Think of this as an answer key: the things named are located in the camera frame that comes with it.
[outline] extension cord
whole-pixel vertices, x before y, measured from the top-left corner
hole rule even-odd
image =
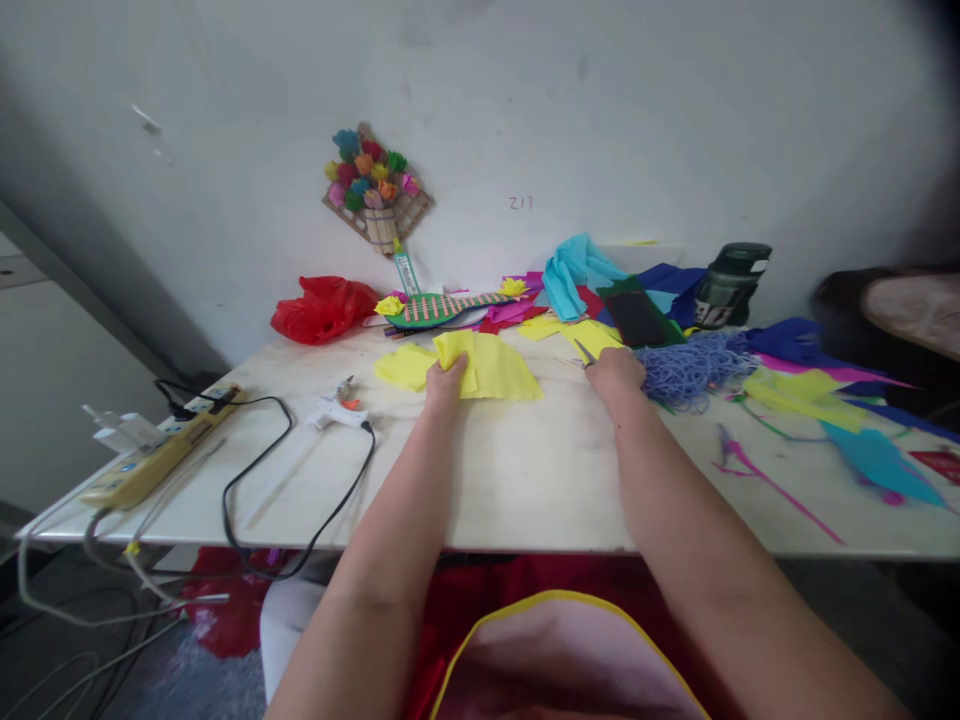
[[[233,383],[216,385],[204,393],[229,402],[239,402],[245,394],[239,385]],[[80,495],[80,501],[110,510],[136,507],[225,417],[236,410],[236,406],[194,398],[187,403],[186,409],[197,416],[189,421],[165,420],[160,429],[168,437],[162,445],[149,452],[138,450],[118,460]]]

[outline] dark green thermos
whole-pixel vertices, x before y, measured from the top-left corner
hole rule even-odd
[[[749,300],[767,269],[773,249],[762,243],[728,243],[697,289],[697,327],[716,330],[727,323],[744,325],[750,314]]]

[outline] marble tabletop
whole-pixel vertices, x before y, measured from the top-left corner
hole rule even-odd
[[[402,342],[432,347],[439,332],[421,333]],[[617,553],[635,549],[620,508],[610,420],[582,370],[561,362],[575,358],[576,352],[560,335],[534,343],[511,328],[500,337],[524,355],[545,398],[525,403],[464,401],[447,546],[493,552]],[[360,398],[362,407],[370,411],[377,451],[368,473],[321,536],[318,548],[343,547],[350,539],[423,406],[423,394],[399,390],[373,374],[374,361],[398,346],[398,341],[385,338],[378,328],[351,331],[322,347],[277,338],[224,378],[243,386],[250,398],[283,397],[302,420],[323,394],[354,376],[353,397]],[[811,418],[779,417],[760,406],[757,411],[794,435],[823,437]],[[874,490],[857,484],[854,473],[830,443],[786,441],[738,404],[719,396],[711,398],[703,415],[660,412],[697,466],[775,555],[900,560],[960,557],[960,516],[920,502],[900,507],[884,504]],[[760,470],[803,503],[844,544],[831,539],[763,480],[718,470],[713,464],[720,460],[718,423],[741,442]],[[902,430],[879,417],[868,424],[888,436]],[[222,488],[284,427],[284,418],[272,403],[238,408],[215,431],[226,443],[168,498],[166,507],[148,525],[143,542],[225,545]],[[304,454],[304,443],[311,437],[313,447]],[[249,528],[237,528],[240,541],[257,547],[304,547],[353,482],[369,440],[367,433],[342,425],[316,433],[298,424],[289,438],[240,482],[233,496],[234,516],[241,517],[272,477],[284,473],[287,478],[259,519]],[[922,432],[897,440],[904,450],[935,450],[943,442]],[[297,457],[302,458],[299,463],[294,462]],[[291,463],[295,470],[285,473]],[[925,466],[920,469],[952,506],[960,507],[960,487]],[[147,501],[108,517],[99,530],[101,539],[128,541],[151,504]],[[46,540],[78,542],[90,516],[89,507],[67,500],[51,515],[41,515],[32,532]]]

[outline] blue yarn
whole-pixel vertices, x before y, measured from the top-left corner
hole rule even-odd
[[[710,406],[708,390],[760,366],[742,333],[698,332],[682,345],[641,348],[637,358],[647,368],[647,397],[681,412],[703,413]]]

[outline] paper flower bouquet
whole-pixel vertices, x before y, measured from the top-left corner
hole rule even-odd
[[[363,128],[333,136],[340,159],[323,172],[330,181],[324,204],[374,246],[390,255],[394,238],[403,240],[430,205],[410,174],[407,159],[385,150]]]

